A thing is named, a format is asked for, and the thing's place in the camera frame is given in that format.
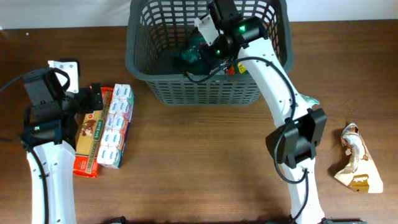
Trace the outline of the orange spaghetti pasta packet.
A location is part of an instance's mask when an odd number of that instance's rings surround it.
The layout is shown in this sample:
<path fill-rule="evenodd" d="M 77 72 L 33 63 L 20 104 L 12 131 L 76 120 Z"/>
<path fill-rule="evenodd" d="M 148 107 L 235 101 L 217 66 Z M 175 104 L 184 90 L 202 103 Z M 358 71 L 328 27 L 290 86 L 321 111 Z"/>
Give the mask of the orange spaghetti pasta packet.
<path fill-rule="evenodd" d="M 94 111 L 84 115 L 76 144 L 76 156 L 73 165 L 73 173 L 75 175 L 89 178 L 98 176 L 96 156 L 98 155 L 101 137 L 105 129 L 113 90 L 114 88 L 111 87 L 102 87 L 104 108 L 101 111 Z"/>

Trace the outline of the Kleenex tissue multipack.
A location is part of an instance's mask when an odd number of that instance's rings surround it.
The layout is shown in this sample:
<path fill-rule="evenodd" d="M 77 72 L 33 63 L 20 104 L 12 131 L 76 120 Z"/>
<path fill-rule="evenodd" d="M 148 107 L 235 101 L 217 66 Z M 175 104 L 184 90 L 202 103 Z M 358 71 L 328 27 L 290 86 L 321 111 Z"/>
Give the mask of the Kleenex tissue multipack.
<path fill-rule="evenodd" d="M 119 169 L 121 166 L 134 97 L 134 92 L 128 84 L 117 83 L 111 91 L 111 101 L 97 155 L 97 163 L 104 167 Z"/>

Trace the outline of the small mint green packet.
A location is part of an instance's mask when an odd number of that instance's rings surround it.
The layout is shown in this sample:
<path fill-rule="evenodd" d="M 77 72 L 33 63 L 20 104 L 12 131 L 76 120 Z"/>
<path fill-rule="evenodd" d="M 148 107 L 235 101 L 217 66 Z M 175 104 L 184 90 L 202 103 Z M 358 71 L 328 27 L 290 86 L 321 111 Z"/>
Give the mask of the small mint green packet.
<path fill-rule="evenodd" d="M 311 96 L 307 95 L 300 95 L 300 96 L 304 99 L 304 101 L 308 104 L 310 108 L 313 108 L 315 105 L 320 105 L 320 102 L 317 99 L 312 98 Z"/>

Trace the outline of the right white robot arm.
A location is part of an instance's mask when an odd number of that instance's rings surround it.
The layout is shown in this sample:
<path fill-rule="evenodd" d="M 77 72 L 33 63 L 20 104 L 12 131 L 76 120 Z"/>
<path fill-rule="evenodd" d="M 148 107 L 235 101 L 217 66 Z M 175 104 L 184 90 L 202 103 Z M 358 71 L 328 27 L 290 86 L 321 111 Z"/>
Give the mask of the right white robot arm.
<path fill-rule="evenodd" d="M 260 18 L 245 19 L 233 1 L 212 1 L 208 10 L 218 31 L 215 53 L 242 63 L 271 111 L 276 129 L 266 137 L 266 146 L 277 174 L 288 184 L 290 222 L 321 223 L 325 214 L 318 199 L 315 157 L 325 112 L 313 110 L 295 89 Z"/>

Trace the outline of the green Nescafe coffee bag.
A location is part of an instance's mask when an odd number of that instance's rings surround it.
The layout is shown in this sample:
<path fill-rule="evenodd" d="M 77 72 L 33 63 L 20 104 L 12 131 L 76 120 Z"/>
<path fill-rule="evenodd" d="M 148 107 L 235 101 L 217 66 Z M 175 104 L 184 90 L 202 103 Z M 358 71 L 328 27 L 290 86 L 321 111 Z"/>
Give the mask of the green Nescafe coffee bag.
<path fill-rule="evenodd" d="M 174 55 L 173 66 L 182 73 L 209 75 L 233 60 L 233 56 L 222 56 L 221 52 L 209 46 L 202 36 L 196 35 L 189 38 L 185 48 Z"/>

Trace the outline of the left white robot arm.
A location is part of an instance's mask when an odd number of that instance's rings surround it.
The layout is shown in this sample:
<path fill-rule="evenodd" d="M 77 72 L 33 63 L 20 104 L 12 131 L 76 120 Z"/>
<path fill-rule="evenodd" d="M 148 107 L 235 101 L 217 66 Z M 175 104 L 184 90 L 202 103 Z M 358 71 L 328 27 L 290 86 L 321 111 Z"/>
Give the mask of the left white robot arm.
<path fill-rule="evenodd" d="M 32 223 L 76 223 L 73 165 L 79 114 L 104 107 L 101 86 L 78 84 L 80 63 L 50 60 L 24 74 L 30 105 L 20 135 L 32 179 Z"/>

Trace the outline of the beige snack bag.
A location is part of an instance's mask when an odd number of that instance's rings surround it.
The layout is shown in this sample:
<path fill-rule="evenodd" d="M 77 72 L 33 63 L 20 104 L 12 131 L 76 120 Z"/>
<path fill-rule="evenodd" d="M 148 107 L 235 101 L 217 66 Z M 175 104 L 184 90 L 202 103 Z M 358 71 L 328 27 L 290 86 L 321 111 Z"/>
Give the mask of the beige snack bag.
<path fill-rule="evenodd" d="M 341 134 L 341 144 L 346 149 L 349 161 L 334 178 L 353 192 L 383 193 L 381 176 L 355 123 L 345 127 Z"/>

